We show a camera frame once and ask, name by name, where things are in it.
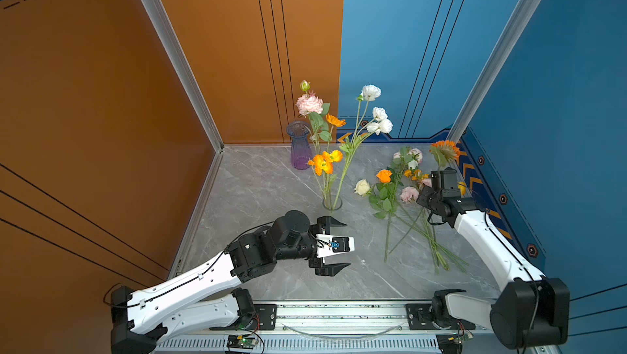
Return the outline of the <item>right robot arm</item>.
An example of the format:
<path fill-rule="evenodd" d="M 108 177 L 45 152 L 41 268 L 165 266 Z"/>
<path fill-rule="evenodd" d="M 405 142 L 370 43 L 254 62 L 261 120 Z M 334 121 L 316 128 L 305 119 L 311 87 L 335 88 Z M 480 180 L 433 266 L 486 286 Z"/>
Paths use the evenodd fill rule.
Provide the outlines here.
<path fill-rule="evenodd" d="M 499 233 L 486 210 L 462 196 L 455 169 L 432 172 L 431 183 L 417 202 L 470 243 L 501 291 L 493 301 L 463 290 L 439 290 L 431 315 L 441 328 L 468 321 L 490 329 L 508 349 L 565 344 L 568 340 L 570 291 L 558 278 L 548 278 Z"/>

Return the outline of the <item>clear glass vase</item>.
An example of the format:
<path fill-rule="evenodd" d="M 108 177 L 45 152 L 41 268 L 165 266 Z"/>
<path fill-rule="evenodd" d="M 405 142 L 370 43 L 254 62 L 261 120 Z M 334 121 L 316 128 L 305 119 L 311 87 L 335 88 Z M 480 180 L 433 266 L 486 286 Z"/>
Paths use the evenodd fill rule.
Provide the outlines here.
<path fill-rule="evenodd" d="M 323 207 L 328 211 L 337 211 L 343 206 L 343 200 L 333 190 L 333 185 L 328 184 L 323 188 Z"/>

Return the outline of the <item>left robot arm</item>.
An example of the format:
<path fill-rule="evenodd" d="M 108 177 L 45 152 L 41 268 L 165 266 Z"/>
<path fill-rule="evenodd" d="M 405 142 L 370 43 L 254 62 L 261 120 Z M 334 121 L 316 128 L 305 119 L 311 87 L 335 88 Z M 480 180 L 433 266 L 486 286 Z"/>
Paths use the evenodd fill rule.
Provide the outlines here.
<path fill-rule="evenodd" d="M 331 234 L 341 222 L 323 216 L 316 223 L 291 210 L 272 223 L 238 235 L 217 256 L 161 284 L 142 290 L 122 285 L 106 301 L 111 309 L 113 353 L 151 353 L 187 332 L 248 326 L 256 308 L 242 284 L 274 271 L 282 260 L 303 259 L 319 277 L 334 277 L 345 263 L 333 256 L 355 250 L 352 236 Z"/>

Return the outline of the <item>orange gerbera stem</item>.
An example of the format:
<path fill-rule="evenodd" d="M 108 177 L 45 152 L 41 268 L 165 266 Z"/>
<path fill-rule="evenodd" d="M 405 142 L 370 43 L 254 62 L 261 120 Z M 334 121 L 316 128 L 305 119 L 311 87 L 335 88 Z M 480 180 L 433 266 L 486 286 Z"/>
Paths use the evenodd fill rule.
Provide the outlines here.
<path fill-rule="evenodd" d="M 461 150 L 451 140 L 432 143 L 429 151 L 436 160 L 438 170 L 446 169 L 447 167 L 456 168 L 459 165 Z"/>

